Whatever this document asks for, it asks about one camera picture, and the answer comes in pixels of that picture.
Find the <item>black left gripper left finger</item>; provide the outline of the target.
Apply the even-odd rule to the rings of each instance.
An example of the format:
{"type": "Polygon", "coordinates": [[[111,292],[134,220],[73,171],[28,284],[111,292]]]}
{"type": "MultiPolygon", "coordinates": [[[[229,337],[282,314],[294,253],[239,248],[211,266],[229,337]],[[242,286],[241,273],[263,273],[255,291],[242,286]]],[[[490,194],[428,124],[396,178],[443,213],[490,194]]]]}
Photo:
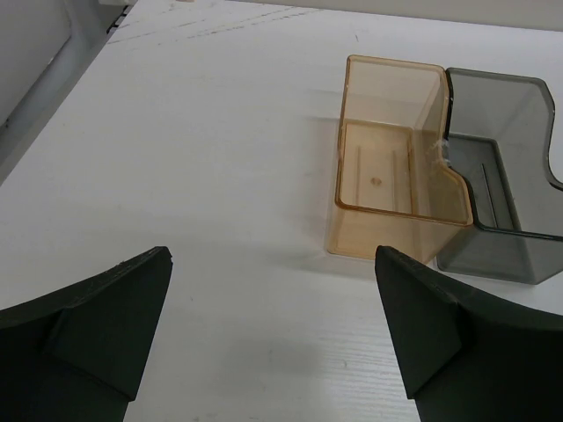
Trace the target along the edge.
{"type": "Polygon", "coordinates": [[[172,276],[154,247],[1,312],[3,421],[122,421],[172,276]]]}

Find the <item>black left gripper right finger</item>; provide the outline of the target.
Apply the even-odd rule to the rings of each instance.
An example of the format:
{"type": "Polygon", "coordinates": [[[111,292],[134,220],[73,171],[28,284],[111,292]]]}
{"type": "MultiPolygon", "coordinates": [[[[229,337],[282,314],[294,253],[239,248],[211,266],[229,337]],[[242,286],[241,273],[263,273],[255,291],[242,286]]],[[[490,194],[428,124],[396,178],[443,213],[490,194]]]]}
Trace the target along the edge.
{"type": "Polygon", "coordinates": [[[377,286],[422,421],[560,421],[562,317],[377,248],[377,286]]]}

